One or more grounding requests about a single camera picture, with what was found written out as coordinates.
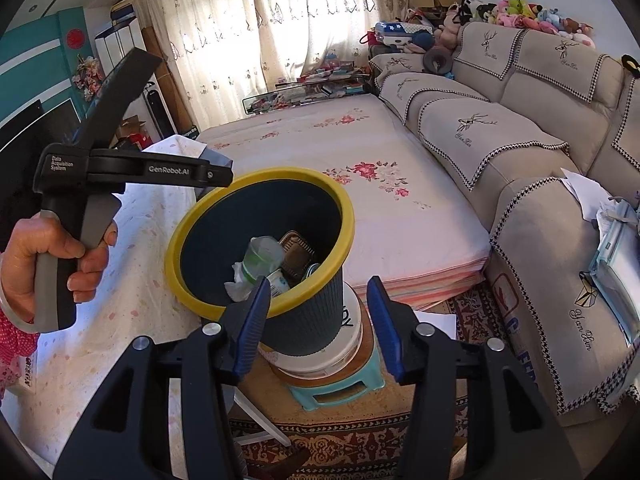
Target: teal wall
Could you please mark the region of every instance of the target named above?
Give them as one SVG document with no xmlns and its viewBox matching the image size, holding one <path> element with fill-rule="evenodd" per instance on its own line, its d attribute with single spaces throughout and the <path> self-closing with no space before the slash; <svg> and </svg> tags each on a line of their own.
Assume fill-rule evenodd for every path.
<svg viewBox="0 0 640 480">
<path fill-rule="evenodd" d="M 84 45 L 78 50 L 66 44 L 66 34 L 73 28 L 79 28 L 85 36 Z M 0 65 L 52 40 L 60 40 L 60 46 L 38 54 L 0 75 L 0 121 L 36 95 L 70 79 L 76 72 L 78 55 L 83 58 L 93 55 L 82 7 L 61 10 L 7 32 L 0 40 Z M 83 116 L 89 103 L 75 86 L 46 100 L 42 106 L 45 111 L 51 110 L 69 98 L 73 100 L 78 114 Z"/>
</svg>

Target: hand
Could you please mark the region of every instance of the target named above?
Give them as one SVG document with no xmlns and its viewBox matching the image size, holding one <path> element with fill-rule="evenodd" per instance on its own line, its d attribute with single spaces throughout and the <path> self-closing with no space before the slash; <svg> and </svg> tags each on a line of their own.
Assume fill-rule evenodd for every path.
<svg viewBox="0 0 640 480">
<path fill-rule="evenodd" d="M 67 233 L 60 222 L 52 218 L 33 218 L 18 221 L 2 256 L 0 282 L 9 306 L 24 321 L 33 320 L 35 311 L 34 277 L 36 256 L 50 253 L 58 258 L 80 258 L 78 272 L 68 279 L 68 289 L 76 303 L 91 301 L 109 263 L 108 246 L 114 246 L 118 228 L 114 222 L 104 234 L 100 245 L 87 251 L 78 240 Z"/>
</svg>

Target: brown carpet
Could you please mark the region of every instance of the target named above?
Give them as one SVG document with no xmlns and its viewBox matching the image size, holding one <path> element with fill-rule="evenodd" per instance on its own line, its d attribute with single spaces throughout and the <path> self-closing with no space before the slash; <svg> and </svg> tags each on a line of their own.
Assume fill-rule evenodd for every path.
<svg viewBox="0 0 640 480">
<path fill-rule="evenodd" d="M 458 316 L 458 338 L 484 342 L 492 336 L 506 340 L 502 319 L 486 283 L 434 307 L 432 312 Z M 310 459 L 294 480 L 373 480 L 393 476 L 408 427 L 412 386 L 398 386 L 385 372 L 386 386 L 342 406 L 305 412 L 286 386 L 258 356 L 240 389 L 292 441 L 306 447 Z M 456 452 L 466 442 L 466 387 L 458 385 Z M 257 424 L 237 407 L 230 413 L 234 434 L 258 431 Z M 292 453 L 275 440 L 243 447 L 254 465 L 278 462 Z"/>
</svg>

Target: curtain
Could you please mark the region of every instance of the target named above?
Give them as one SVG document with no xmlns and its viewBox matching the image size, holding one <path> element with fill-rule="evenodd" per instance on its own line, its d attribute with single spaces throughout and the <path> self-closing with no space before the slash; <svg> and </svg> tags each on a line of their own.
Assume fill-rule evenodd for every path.
<svg viewBox="0 0 640 480">
<path fill-rule="evenodd" d="M 246 117 L 242 99 L 321 64 L 367 62 L 359 43 L 407 0 L 132 0 L 152 25 L 200 130 Z"/>
</svg>

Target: red round wall decoration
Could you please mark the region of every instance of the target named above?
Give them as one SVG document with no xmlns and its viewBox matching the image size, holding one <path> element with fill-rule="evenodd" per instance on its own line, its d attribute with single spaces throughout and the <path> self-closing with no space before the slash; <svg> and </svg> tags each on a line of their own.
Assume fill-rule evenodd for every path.
<svg viewBox="0 0 640 480">
<path fill-rule="evenodd" d="M 66 34 L 66 45 L 73 50 L 78 50 L 84 46 L 84 32 L 79 28 L 72 28 Z"/>
</svg>

